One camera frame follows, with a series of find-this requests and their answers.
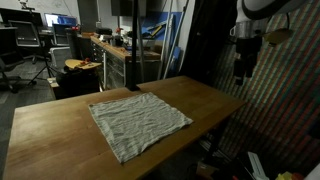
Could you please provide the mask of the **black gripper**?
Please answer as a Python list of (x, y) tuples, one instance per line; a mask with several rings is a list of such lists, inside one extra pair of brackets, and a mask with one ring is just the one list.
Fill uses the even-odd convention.
[(244, 76), (251, 78), (253, 69), (257, 64), (257, 55), (261, 49), (262, 38), (238, 38), (236, 41), (236, 54), (233, 75), (238, 79)]

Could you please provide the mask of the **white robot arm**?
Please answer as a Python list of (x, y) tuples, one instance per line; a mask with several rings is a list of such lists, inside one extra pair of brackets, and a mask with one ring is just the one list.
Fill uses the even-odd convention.
[(237, 0), (237, 17), (233, 27), (236, 52), (233, 76), (241, 85), (244, 77), (251, 78), (266, 33), (268, 19), (294, 11), (309, 0)]

